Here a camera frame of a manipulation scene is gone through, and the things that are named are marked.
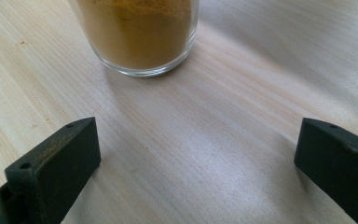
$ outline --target wooden table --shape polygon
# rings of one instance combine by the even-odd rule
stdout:
[[[63,223],[353,223],[293,159],[304,117],[358,134],[358,1],[201,0],[189,57],[134,78],[64,0],[0,0],[0,186],[87,117],[103,161]]]

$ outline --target light wood surface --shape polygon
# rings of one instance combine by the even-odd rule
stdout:
[[[134,78],[67,2],[0,0],[0,186],[87,117],[103,161],[63,223],[353,223],[293,159],[304,117],[358,134],[358,1],[201,0],[184,63]]]

